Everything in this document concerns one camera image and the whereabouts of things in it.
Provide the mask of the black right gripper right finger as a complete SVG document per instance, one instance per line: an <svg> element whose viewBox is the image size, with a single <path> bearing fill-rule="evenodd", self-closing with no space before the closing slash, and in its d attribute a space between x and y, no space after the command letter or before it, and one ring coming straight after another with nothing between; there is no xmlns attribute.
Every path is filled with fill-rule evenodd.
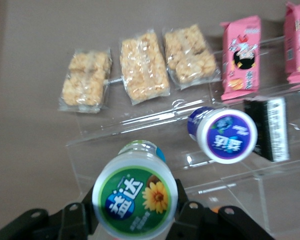
<svg viewBox="0 0 300 240"><path fill-rule="evenodd" d="M189 200L180 179L176 219L167 240L272 240L273 237L241 208L220 207L216 212L201 203Z"/></svg>

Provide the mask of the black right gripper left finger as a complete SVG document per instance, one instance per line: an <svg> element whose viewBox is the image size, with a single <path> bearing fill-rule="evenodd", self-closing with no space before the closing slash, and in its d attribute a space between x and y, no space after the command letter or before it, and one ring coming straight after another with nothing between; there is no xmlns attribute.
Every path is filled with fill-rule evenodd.
<svg viewBox="0 0 300 240"><path fill-rule="evenodd" d="M80 202L72 202L54 214L46 209L25 211L0 229L0 240L87 240L99 221L91 188Z"/></svg>

